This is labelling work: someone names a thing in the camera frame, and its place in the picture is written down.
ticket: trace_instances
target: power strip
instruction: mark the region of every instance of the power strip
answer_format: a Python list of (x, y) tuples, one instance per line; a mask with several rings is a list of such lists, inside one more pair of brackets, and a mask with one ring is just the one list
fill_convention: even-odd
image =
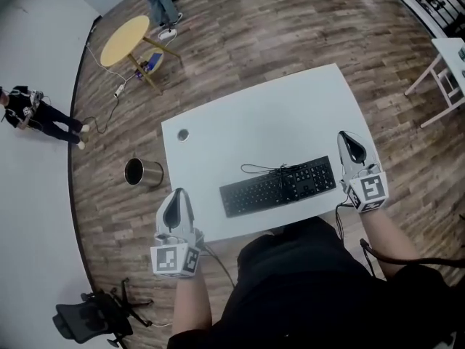
[(167, 40), (172, 37), (175, 37), (176, 35), (177, 35), (176, 28), (172, 28), (171, 30), (165, 30), (162, 33), (160, 33), (160, 35), (158, 35), (158, 38), (160, 40)]
[(115, 92), (115, 97), (119, 97), (119, 95), (124, 91), (124, 84), (120, 85), (116, 92)]

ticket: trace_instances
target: chair base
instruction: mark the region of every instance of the chair base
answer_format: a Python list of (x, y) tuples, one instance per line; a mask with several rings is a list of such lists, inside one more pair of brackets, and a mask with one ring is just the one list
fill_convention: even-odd
[(116, 292), (117, 288), (111, 289), (110, 293), (113, 297), (113, 299), (120, 305), (121, 309), (124, 310), (126, 313), (126, 316), (132, 316), (133, 318), (136, 319), (136, 321), (140, 322), (143, 326), (145, 327), (150, 327), (152, 326), (152, 321), (145, 321), (142, 318), (139, 317), (139, 315), (134, 311), (135, 308), (141, 308), (144, 306), (151, 306), (153, 304), (153, 300), (149, 300), (147, 302), (136, 302), (136, 303), (130, 303), (128, 301), (127, 293), (126, 293), (126, 283), (129, 282), (129, 278), (125, 278), (121, 281), (121, 293), (122, 293), (122, 298), (120, 298)]

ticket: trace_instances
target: cable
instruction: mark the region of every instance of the cable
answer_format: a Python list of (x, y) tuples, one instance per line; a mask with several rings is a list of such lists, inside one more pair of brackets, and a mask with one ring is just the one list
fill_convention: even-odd
[(154, 327), (156, 327), (156, 328), (158, 328), (158, 329), (162, 329), (162, 328), (164, 328), (164, 327), (171, 326), (172, 324), (173, 324), (173, 323), (167, 323), (167, 324), (162, 324), (161, 326), (158, 326), (158, 325), (152, 323), (151, 326), (154, 326)]
[(394, 265), (443, 265), (451, 266), (452, 268), (465, 268), (465, 259), (449, 260), (443, 259), (440, 257), (425, 257), (422, 259), (413, 259), (413, 260), (403, 260), (403, 259), (393, 259), (388, 256), (384, 256), (381, 253), (378, 253), (372, 249), (368, 242), (365, 239), (360, 240), (361, 247), (366, 250), (369, 254), (376, 257), (382, 262)]
[(89, 46), (88, 46), (87, 44), (86, 44), (86, 48), (89, 50), (90, 54), (91, 54), (92, 57), (94, 58), (95, 63), (96, 63), (99, 67), (101, 67), (101, 68), (103, 68), (105, 71), (107, 71), (108, 73), (112, 73), (113, 75), (117, 75), (117, 76), (119, 76), (120, 78), (122, 78), (122, 79), (124, 80), (124, 86), (126, 86), (126, 84), (127, 84), (127, 82), (128, 82), (129, 80), (131, 80), (132, 78), (135, 77), (135, 74), (134, 74), (134, 75), (131, 76), (130, 78), (126, 79), (124, 76), (120, 75), (119, 73), (116, 73), (116, 72), (114, 72), (114, 71), (108, 70), (105, 66), (101, 65), (101, 64), (99, 63), (99, 61), (97, 61), (97, 58), (94, 56), (93, 51), (89, 48)]
[(100, 134), (100, 135), (103, 135), (106, 131), (107, 131), (107, 128), (108, 128), (108, 123), (110, 122), (111, 118), (113, 117), (113, 113), (115, 112), (116, 108), (118, 107), (119, 105), (119, 97), (118, 96), (115, 96), (116, 97), (116, 104), (115, 106), (113, 107), (111, 113), (110, 113), (110, 116), (108, 117), (108, 120), (107, 122), (105, 123), (105, 128), (100, 131), (99, 130), (99, 125), (97, 124), (97, 118), (95, 118), (95, 116), (89, 116), (87, 118), (84, 119), (83, 121), (83, 124), (86, 123), (86, 120), (94, 120), (94, 123), (95, 123), (95, 127), (97, 128), (97, 132)]
[(368, 263), (368, 266), (370, 267), (370, 270), (371, 270), (371, 275), (376, 278), (375, 276), (375, 271), (373, 270), (373, 266), (371, 264), (371, 261), (370, 261), (370, 258), (368, 257), (368, 253), (366, 253), (366, 249), (364, 247), (362, 247), (363, 249), (363, 254), (365, 255), (365, 259), (366, 259), (366, 262)]
[[(282, 169), (282, 168), (284, 168), (285, 166), (286, 166), (286, 165), (283, 164), (280, 168), (270, 168), (270, 167), (257, 166), (256, 164), (242, 164), (242, 165), (240, 166), (240, 170), (241, 170), (242, 172), (244, 172), (244, 173), (252, 173), (253, 175), (255, 175), (255, 174), (258, 174), (258, 173), (271, 173), (271, 172), (273, 172), (273, 171), (275, 171), (275, 170)], [(253, 172), (251, 172), (251, 171), (246, 171), (246, 170), (244, 169), (244, 167), (264, 168), (264, 170), (262, 170), (262, 171), (253, 171)]]
[(205, 245), (205, 250), (210, 254), (210, 256), (212, 256), (218, 263), (219, 265), (223, 268), (223, 270), (225, 271), (227, 277), (229, 278), (230, 282), (231, 282), (231, 285), (233, 288), (235, 288), (235, 284), (233, 282), (233, 279), (231, 278), (231, 275), (229, 274), (229, 272), (227, 271), (226, 267), (223, 265), (223, 263), (221, 262), (221, 260), (219, 259), (219, 257), (217, 256), (217, 254), (215, 252), (213, 252), (213, 249), (211, 249), (209, 246)]
[(346, 207), (346, 208), (350, 208), (350, 207), (353, 207), (353, 204), (351, 203), (347, 203), (347, 200), (349, 199), (349, 196), (347, 195), (347, 197), (345, 198), (345, 200), (342, 202), (342, 203), (339, 203), (337, 206), (336, 206), (336, 210), (335, 210), (335, 215), (336, 215), (336, 228), (337, 228), (337, 232), (339, 234), (339, 238), (341, 239), (341, 242), (342, 244), (344, 244), (344, 227), (342, 226), (342, 221), (341, 221), (341, 217), (339, 216), (339, 208), (340, 207)]

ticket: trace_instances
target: table leg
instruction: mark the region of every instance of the table leg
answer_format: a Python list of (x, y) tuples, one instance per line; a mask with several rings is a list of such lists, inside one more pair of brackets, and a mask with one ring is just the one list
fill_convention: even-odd
[(430, 120), (424, 122), (420, 128), (424, 128), (429, 126), (431, 123), (435, 122), (438, 119), (441, 119), (444, 115), (449, 114), (452, 110), (455, 110), (458, 106), (463, 105), (465, 103), (465, 97), (462, 97), (457, 103), (452, 104), (452, 106), (446, 108), (442, 113), (438, 113), (436, 116), (430, 118)]
[(413, 83), (412, 86), (405, 91), (404, 95), (408, 95), (410, 92), (412, 92), (421, 83), (421, 81), (426, 78), (426, 75), (432, 71), (432, 69), (439, 63), (439, 61), (441, 61), (441, 58), (441, 55), (437, 55), (432, 64), (429, 65), (429, 67), (420, 75), (418, 80), (415, 81), (415, 83)]
[(153, 80), (148, 76), (148, 74), (142, 69), (142, 67), (140, 67), (139, 63), (136, 61), (136, 59), (133, 57), (133, 55), (128, 54), (128, 58), (134, 64), (134, 66), (136, 66), (136, 69), (139, 70), (139, 72), (142, 74), (142, 76), (145, 77), (145, 80), (148, 81), (148, 84), (150, 84), (152, 86), (152, 88), (154, 88), (154, 90), (156, 90), (157, 93), (161, 95), (160, 90), (157, 88), (157, 86), (155, 85)]
[(156, 41), (152, 40), (151, 38), (144, 37), (143, 40), (146, 41), (149, 44), (152, 44), (154, 47), (158, 47), (158, 48), (164, 50), (165, 52), (168, 52), (168, 53), (170, 53), (172, 55), (175, 55), (176, 57), (181, 59), (181, 56), (178, 55), (176, 52), (173, 52), (172, 50), (168, 49), (164, 45), (161, 45), (161, 44), (157, 43)]

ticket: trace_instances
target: black office chair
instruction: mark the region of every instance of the black office chair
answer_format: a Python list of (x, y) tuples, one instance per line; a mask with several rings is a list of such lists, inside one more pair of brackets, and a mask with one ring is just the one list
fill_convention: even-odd
[(53, 317), (53, 323), (60, 334), (68, 340), (82, 344), (101, 334), (114, 334), (115, 340), (107, 340), (110, 345), (119, 348), (125, 336), (132, 335), (129, 316), (133, 316), (145, 327), (152, 325), (151, 321), (144, 321), (135, 312), (134, 308), (149, 306), (153, 301), (131, 304), (126, 295), (125, 283), (121, 282), (122, 299), (116, 295), (116, 288), (111, 290), (111, 296), (104, 292), (96, 294), (82, 294), (84, 301), (77, 305), (57, 305), (58, 314)]

